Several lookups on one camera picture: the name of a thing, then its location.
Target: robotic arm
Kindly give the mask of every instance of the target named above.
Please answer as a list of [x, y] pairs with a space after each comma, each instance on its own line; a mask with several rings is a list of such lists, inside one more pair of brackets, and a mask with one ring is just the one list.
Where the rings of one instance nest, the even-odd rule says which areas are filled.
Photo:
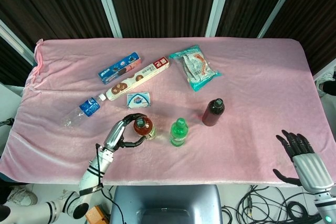
[[144, 114], [130, 114], [117, 122], [104, 146], [96, 144], [96, 157], [90, 162], [79, 183], [79, 194], [68, 191], [56, 200], [28, 207], [0, 206], [0, 224], [49, 224], [55, 222], [64, 212], [74, 219], [82, 218], [89, 209], [92, 194], [103, 188], [101, 179], [113, 161], [113, 153], [124, 147], [136, 147], [145, 140], [141, 137], [137, 142], [124, 142], [123, 132], [126, 126]]
[[297, 186], [315, 195], [315, 206], [326, 224], [336, 224], [336, 198], [331, 196], [330, 189], [334, 185], [324, 162], [311, 147], [308, 140], [301, 134], [288, 133], [282, 130], [285, 140], [277, 135], [282, 143], [294, 168], [299, 175], [297, 178], [287, 178], [278, 170], [273, 169], [275, 175], [283, 182]]

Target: pink tablecloth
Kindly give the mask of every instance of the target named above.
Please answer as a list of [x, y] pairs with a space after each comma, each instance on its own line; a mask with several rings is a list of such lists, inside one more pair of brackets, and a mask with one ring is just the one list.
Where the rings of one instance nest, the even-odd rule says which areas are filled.
[[[128, 110], [126, 97], [111, 102], [75, 130], [62, 117], [87, 98], [105, 92], [97, 73], [136, 51], [143, 59], [131, 76], [153, 60], [199, 44], [223, 76], [199, 92], [171, 66], [133, 91], [148, 91], [152, 106]], [[275, 138], [281, 129], [302, 133], [336, 180], [336, 145], [305, 54], [291, 39], [164, 38], [48, 40], [36, 50], [16, 121], [0, 161], [0, 172], [20, 182], [77, 184], [116, 121], [147, 114], [158, 136], [138, 148], [119, 149], [103, 181], [115, 185], [253, 183], [275, 184], [279, 169], [295, 170]], [[202, 124], [210, 100], [222, 98], [225, 112], [214, 127]], [[169, 142], [170, 126], [187, 120], [186, 144]], [[125, 140], [138, 138], [132, 126]]]

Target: green light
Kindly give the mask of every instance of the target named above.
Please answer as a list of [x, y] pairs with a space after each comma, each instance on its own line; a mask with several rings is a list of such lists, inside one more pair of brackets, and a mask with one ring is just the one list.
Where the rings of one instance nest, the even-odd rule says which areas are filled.
[[332, 221], [331, 218], [330, 218], [329, 216], [326, 216], [325, 218], [326, 218], [325, 220], [326, 220], [327, 222], [331, 222], [331, 221]]

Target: plastic bag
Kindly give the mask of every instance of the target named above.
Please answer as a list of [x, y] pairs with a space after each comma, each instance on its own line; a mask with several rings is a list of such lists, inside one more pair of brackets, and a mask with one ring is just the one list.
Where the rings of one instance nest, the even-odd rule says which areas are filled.
[[198, 45], [171, 54], [169, 58], [182, 64], [187, 80], [194, 91], [200, 90], [214, 77], [222, 75], [209, 67]]

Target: cookie image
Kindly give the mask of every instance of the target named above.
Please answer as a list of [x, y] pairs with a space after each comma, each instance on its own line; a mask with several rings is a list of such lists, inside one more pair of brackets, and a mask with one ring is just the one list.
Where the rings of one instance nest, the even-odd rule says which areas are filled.
[[126, 72], [127, 72], [127, 68], [123, 68], [123, 69], [120, 69], [120, 70], [118, 71], [118, 74], [117, 74], [117, 75], [121, 76], [122, 74], [124, 74], [124, 73], [126, 73]]
[[120, 92], [120, 89], [117, 88], [117, 86], [114, 86], [112, 88], [112, 94], [118, 94]]
[[126, 89], [128, 86], [126, 83], [121, 83], [120, 91]]
[[140, 75], [138, 75], [136, 78], [135, 78], [135, 80], [136, 81], [139, 81], [139, 80], [141, 80], [143, 78], [143, 76], [140, 74]]

